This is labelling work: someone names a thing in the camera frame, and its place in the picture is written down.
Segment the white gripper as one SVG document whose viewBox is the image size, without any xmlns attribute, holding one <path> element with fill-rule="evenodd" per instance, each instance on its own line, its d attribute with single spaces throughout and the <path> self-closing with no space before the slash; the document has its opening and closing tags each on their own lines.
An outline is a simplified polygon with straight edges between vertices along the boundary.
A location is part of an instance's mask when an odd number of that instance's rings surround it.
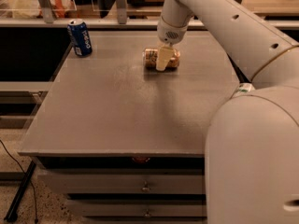
<svg viewBox="0 0 299 224">
<path fill-rule="evenodd" d="M 174 45 L 183 39 L 187 28 L 187 23 L 183 25 L 173 25 L 168 23 L 164 17 L 161 16 L 157 25 L 157 34 L 159 39 L 165 44 Z M 157 53 L 156 69 L 158 71 L 164 71 L 173 55 L 174 49 L 171 46 L 160 46 Z"/>
</svg>

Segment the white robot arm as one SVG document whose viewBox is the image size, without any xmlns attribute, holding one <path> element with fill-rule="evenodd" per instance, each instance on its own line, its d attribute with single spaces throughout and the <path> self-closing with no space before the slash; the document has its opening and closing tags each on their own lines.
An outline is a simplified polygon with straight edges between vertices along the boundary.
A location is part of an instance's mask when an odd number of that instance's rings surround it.
<svg viewBox="0 0 299 224">
<path fill-rule="evenodd" d="M 299 224 L 298 44 L 234 0 L 164 0 L 158 36 L 196 16 L 252 82 L 210 122 L 207 224 Z"/>
</svg>

